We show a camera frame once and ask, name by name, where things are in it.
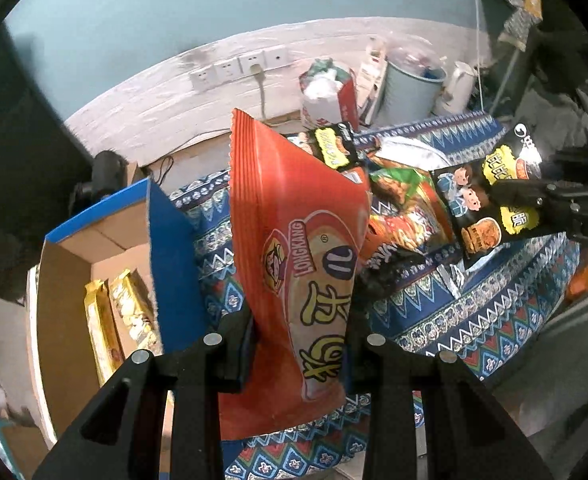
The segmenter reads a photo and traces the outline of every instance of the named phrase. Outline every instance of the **metal pin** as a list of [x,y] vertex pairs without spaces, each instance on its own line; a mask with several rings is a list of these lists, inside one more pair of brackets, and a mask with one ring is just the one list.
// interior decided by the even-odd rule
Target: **metal pin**
[[367,342],[372,346],[382,346],[385,344],[385,341],[387,341],[387,339],[381,334],[369,334],[367,336]]
[[223,336],[221,336],[217,332],[212,332],[211,334],[207,334],[203,338],[203,343],[205,343],[207,346],[220,345],[222,342],[223,342]]
[[451,350],[442,350],[439,352],[440,360],[443,363],[453,364],[458,359],[458,356],[454,354]]
[[142,364],[149,359],[149,352],[147,350],[136,350],[132,354],[132,362],[134,364]]

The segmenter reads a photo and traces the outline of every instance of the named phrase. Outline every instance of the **black snack bag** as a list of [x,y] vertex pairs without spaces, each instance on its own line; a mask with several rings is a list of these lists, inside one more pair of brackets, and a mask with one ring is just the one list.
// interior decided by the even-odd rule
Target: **black snack bag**
[[354,130],[349,123],[332,124],[284,137],[335,170],[343,172],[359,166]]
[[540,162],[530,129],[518,123],[485,158],[431,172],[438,194],[448,205],[466,268],[500,244],[555,232],[541,222],[534,208],[490,200],[497,180],[541,178]]

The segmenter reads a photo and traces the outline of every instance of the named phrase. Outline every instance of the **power socket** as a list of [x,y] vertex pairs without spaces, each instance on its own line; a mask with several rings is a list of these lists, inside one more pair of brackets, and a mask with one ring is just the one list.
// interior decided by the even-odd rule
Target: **power socket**
[[218,84],[216,71],[212,65],[207,65],[188,73],[189,80],[194,90],[202,92],[214,88]]
[[224,61],[218,61],[214,63],[214,70],[216,70],[216,77],[221,83],[233,81],[243,77],[241,64],[237,57],[232,57],[232,59],[226,59]]
[[244,76],[251,75],[252,65],[260,65],[263,70],[265,70],[267,67],[267,64],[265,63],[265,55],[263,54],[262,50],[248,52],[247,54],[238,56],[238,59],[241,62],[241,69],[243,70]]
[[271,46],[263,50],[265,69],[280,68],[289,65],[289,51],[285,45]]

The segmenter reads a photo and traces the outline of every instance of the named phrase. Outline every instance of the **blue cardboard box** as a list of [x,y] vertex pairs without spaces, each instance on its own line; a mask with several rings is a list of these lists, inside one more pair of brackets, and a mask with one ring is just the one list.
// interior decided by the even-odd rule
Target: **blue cardboard box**
[[[85,318],[85,284],[113,279],[125,268],[138,270],[149,289],[164,352],[187,348],[207,331],[192,227],[149,179],[54,229],[40,260],[34,368],[36,381],[42,382],[37,390],[58,435],[99,389]],[[116,311],[114,317],[128,356],[135,344],[124,341],[129,336]],[[171,428],[168,416],[164,434]]]

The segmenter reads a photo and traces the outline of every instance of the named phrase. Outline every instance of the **blue wall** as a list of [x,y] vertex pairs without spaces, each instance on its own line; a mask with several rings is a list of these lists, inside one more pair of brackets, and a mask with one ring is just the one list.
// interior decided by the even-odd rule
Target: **blue wall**
[[[509,12],[482,0],[482,30]],[[8,30],[62,119],[168,57],[258,28],[320,18],[398,16],[475,27],[474,0],[21,0]]]

